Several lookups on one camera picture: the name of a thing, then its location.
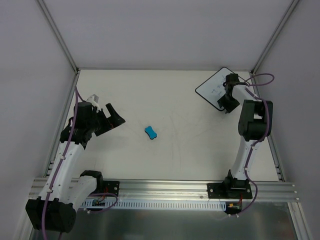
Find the small black-framed whiteboard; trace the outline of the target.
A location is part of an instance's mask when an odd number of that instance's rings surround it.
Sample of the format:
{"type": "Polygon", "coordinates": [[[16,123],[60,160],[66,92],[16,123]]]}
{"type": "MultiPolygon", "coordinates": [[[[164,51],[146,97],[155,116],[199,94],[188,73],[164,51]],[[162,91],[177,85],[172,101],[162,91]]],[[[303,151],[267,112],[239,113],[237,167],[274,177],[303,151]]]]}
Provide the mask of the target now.
{"type": "Polygon", "coordinates": [[[195,92],[201,98],[220,112],[223,111],[224,108],[219,106],[218,100],[226,93],[223,83],[229,74],[234,74],[234,72],[227,67],[222,67],[195,89],[195,92]]]}

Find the blue whiteboard eraser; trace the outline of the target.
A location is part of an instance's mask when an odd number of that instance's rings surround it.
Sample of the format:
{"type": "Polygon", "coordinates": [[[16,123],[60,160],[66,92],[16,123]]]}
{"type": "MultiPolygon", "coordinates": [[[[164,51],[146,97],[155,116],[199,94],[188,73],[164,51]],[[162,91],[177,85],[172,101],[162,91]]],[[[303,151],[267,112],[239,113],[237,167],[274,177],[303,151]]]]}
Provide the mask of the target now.
{"type": "Polygon", "coordinates": [[[154,129],[151,126],[147,126],[144,129],[144,132],[148,135],[150,140],[154,140],[157,138],[157,133],[154,131],[154,129]]]}

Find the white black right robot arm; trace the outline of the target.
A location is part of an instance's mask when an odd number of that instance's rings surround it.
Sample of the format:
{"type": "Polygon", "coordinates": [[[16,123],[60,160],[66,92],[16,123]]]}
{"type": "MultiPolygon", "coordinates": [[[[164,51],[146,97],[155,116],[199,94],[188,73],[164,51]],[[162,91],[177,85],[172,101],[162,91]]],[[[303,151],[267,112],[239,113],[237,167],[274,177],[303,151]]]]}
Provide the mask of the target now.
{"type": "Polygon", "coordinates": [[[274,105],[253,93],[249,89],[252,85],[241,82],[236,73],[228,74],[223,86],[225,94],[217,101],[219,106],[227,113],[241,106],[237,127],[240,145],[232,168],[212,192],[218,198],[251,199],[251,165],[261,143],[271,134],[274,105]]]}

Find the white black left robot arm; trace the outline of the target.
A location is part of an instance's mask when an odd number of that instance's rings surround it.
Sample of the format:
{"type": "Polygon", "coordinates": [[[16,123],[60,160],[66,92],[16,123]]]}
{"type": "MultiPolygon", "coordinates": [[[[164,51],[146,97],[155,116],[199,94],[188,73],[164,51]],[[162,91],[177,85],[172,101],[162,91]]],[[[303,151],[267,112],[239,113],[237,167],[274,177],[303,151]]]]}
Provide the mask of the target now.
{"type": "Polygon", "coordinates": [[[34,229],[69,233],[75,224],[77,210],[87,197],[114,196],[106,188],[103,174],[96,170],[83,171],[75,186],[70,187],[77,161],[92,136],[103,135],[126,122],[111,103],[105,107],[109,116],[93,100],[74,106],[73,116],[60,134],[52,171],[38,197],[29,199],[25,206],[34,229]]]}

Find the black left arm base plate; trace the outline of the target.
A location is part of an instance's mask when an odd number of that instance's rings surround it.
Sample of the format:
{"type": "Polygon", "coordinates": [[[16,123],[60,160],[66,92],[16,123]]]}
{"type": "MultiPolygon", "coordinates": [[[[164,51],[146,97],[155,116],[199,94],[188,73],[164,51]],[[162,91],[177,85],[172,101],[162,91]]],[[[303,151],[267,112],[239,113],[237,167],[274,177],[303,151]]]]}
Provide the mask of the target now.
{"type": "Polygon", "coordinates": [[[119,196],[120,182],[115,180],[103,180],[98,188],[98,193],[109,193],[119,196]]]}

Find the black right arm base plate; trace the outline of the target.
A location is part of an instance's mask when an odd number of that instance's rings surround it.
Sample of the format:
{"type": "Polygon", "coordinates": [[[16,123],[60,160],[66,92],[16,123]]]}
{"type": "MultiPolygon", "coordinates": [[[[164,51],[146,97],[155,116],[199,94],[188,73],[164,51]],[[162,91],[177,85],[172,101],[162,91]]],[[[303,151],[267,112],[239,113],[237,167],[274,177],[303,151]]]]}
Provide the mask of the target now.
{"type": "Polygon", "coordinates": [[[244,186],[230,186],[222,183],[208,183],[207,194],[209,199],[245,199],[253,198],[250,184],[244,186]]]}

